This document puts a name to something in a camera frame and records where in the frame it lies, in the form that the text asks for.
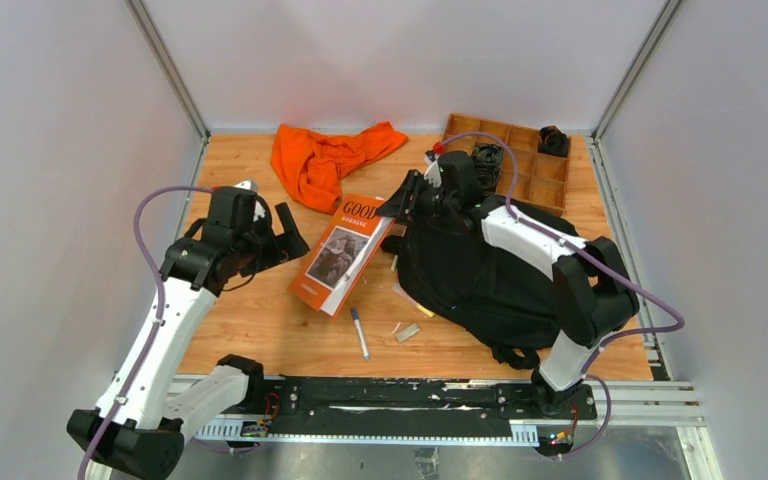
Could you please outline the black student backpack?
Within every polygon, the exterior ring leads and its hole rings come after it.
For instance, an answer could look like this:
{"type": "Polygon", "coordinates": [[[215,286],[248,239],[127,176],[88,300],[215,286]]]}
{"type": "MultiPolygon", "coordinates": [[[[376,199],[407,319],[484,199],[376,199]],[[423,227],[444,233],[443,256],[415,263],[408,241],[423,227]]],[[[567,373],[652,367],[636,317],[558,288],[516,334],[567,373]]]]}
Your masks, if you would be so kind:
{"type": "Polygon", "coordinates": [[[414,209],[402,235],[381,244],[397,256],[401,288],[421,306],[487,346],[517,370],[536,368],[539,350],[559,333],[551,280],[506,250],[487,244],[465,211],[414,209]]]}

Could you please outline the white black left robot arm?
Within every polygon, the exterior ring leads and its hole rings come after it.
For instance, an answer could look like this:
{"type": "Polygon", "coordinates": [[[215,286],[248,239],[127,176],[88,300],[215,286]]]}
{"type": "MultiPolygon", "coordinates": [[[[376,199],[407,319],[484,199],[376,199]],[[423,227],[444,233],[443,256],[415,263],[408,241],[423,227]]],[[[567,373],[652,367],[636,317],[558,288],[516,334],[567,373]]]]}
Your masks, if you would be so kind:
{"type": "Polygon", "coordinates": [[[77,476],[107,479],[120,472],[166,479],[186,444],[225,410],[276,411],[264,367],[239,355],[221,358],[211,372],[174,398],[168,396],[193,335],[229,281],[245,284],[265,270],[305,256],[310,248],[287,203],[268,205],[252,181],[206,189],[205,216],[193,221],[161,262],[148,252],[141,218],[162,194],[137,207],[133,232],[155,283],[147,317],[121,367],[91,409],[76,409],[67,432],[83,450],[77,476]]]}

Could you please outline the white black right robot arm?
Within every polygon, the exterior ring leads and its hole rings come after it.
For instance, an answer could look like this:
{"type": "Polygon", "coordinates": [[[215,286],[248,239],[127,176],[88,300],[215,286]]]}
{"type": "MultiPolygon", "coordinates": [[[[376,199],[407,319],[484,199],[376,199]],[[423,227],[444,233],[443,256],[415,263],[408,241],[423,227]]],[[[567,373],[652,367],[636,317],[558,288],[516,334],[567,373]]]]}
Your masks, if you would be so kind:
{"type": "Polygon", "coordinates": [[[601,341],[638,313],[612,240],[585,240],[566,220],[483,189],[462,151],[408,172],[377,212],[405,229],[383,245],[401,288],[497,362],[529,371],[544,417],[573,406],[601,341]]]}

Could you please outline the orange cover book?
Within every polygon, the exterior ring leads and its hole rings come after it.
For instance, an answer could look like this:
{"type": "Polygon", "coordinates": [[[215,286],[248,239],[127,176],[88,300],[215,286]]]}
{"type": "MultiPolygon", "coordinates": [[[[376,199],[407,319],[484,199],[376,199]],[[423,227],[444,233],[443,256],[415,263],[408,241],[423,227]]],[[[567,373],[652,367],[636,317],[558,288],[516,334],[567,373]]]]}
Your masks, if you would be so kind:
{"type": "Polygon", "coordinates": [[[311,309],[335,316],[392,227],[392,218],[378,214],[384,204],[381,197],[345,195],[288,292],[311,309]]]}

